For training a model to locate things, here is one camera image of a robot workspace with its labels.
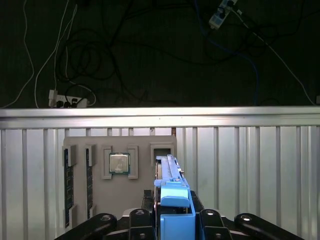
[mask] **electrical outlet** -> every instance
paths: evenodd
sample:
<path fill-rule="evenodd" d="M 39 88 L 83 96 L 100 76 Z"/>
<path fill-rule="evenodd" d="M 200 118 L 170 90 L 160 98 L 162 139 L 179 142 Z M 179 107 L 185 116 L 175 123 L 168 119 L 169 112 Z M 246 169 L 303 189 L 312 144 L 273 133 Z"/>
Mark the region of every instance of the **electrical outlet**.
<path fill-rule="evenodd" d="M 64 95 L 59 95 L 58 91 L 54 91 L 54 90 L 49 91 L 49 107 L 50 108 L 58 108 L 58 109 L 59 108 L 86 108 L 87 106 L 88 106 L 88 100 L 86 98 L 82 99 L 81 97 L 76 97 L 76 96 L 64 96 Z"/>
<path fill-rule="evenodd" d="M 210 18 L 209 25 L 212 29 L 218 30 L 231 12 L 230 7 L 228 6 L 229 1 L 231 0 L 222 0 L 217 9 L 217 12 Z M 237 3 L 237 1 L 238 0 L 232 0 L 234 5 Z"/>

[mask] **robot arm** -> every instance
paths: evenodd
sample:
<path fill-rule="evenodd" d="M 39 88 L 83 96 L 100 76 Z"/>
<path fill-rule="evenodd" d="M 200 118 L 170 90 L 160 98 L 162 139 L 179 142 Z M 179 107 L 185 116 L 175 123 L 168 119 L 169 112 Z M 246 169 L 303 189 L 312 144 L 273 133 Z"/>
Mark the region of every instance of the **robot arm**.
<path fill-rule="evenodd" d="M 157 157 L 153 190 L 145 190 L 141 208 L 118 221 L 100 213 L 56 240 L 302 240 L 250 214 L 234 221 L 204 209 L 172 155 Z"/>

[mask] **cpu processor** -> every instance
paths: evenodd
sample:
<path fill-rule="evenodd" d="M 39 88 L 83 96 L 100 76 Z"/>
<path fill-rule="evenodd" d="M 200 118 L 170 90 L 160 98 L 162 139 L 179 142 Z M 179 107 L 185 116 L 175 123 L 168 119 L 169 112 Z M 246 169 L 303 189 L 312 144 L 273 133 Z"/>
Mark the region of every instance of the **cpu processor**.
<path fill-rule="evenodd" d="M 109 154 L 109 172 L 111 174 L 128 174 L 130 169 L 130 154 L 115 153 Z"/>

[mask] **dark background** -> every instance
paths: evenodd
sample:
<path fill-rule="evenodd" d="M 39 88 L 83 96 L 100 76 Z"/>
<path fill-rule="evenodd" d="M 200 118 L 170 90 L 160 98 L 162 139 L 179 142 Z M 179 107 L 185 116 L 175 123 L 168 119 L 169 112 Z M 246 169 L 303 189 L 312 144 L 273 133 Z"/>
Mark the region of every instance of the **dark background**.
<path fill-rule="evenodd" d="M 220 0 L 198 0 L 200 15 L 207 27 L 209 17 L 214 14 Z M 129 0 L 91 0 L 89 6 L 79 6 L 71 33 L 81 29 L 93 29 L 103 35 L 109 43 Z M 135 0 L 130 12 L 152 6 L 152 0 Z M 186 4 L 183 0 L 158 0 L 159 5 Z M 238 0 L 236 4 L 257 24 L 288 24 L 278 27 L 280 33 L 292 33 L 299 24 L 303 0 Z M 45 60 L 54 50 L 65 0 L 29 0 L 26 5 L 28 32 L 26 43 L 38 73 Z M 75 1 L 71 0 L 62 30 L 71 19 Z M 320 10 L 320 1 L 306 0 L 303 15 Z M 101 13 L 103 11 L 104 30 Z M 32 70 L 23 44 L 25 20 L 22 0 L 2 0 L 0 3 L 0 106 L 12 102 Z M 288 66 L 303 82 L 311 99 L 315 102 L 320 95 L 320 13 L 301 21 L 293 36 L 277 39 L 272 45 Z M 248 33 L 241 22 L 230 14 L 218 31 L 210 34 L 211 39 L 224 47 L 235 50 Z M 82 34 L 81 38 L 95 41 L 95 34 Z M 127 44 L 120 41 L 140 43 L 164 50 L 181 59 L 206 63 L 191 64 L 150 47 Z M 58 53 L 64 49 L 66 39 L 61 41 Z M 106 48 L 98 52 L 104 54 Z M 210 45 L 201 34 L 196 12 L 192 7 L 154 9 L 146 14 L 131 18 L 123 23 L 114 45 L 110 47 L 118 65 L 123 85 L 116 75 L 105 81 L 82 76 L 75 80 L 92 88 L 98 97 L 95 107 L 123 106 L 253 106 L 256 76 L 249 62 L 239 56 L 214 64 L 214 58 L 228 56 L 219 48 Z M 269 49 L 260 57 L 250 57 L 257 65 L 260 81 L 258 105 L 310 105 L 301 85 L 292 77 L 285 66 Z M 91 56 L 89 67 L 99 64 Z M 113 69 L 110 56 L 104 54 L 97 75 L 106 76 Z M 40 108 L 48 107 L 49 90 L 55 86 L 54 62 L 51 59 L 43 69 L 37 83 L 37 101 Z M 28 84 L 20 99 L 12 108 L 34 108 L 35 78 Z M 58 82 L 58 93 L 63 95 L 69 83 Z M 68 95 L 92 96 L 80 87 L 73 87 Z"/>

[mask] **aluminum rail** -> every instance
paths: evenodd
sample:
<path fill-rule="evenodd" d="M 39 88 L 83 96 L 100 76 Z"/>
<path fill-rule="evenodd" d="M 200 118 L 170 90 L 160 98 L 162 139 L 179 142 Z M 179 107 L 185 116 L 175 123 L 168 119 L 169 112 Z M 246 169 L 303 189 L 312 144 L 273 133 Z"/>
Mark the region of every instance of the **aluminum rail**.
<path fill-rule="evenodd" d="M 0 110 L 0 129 L 319 125 L 317 106 Z"/>

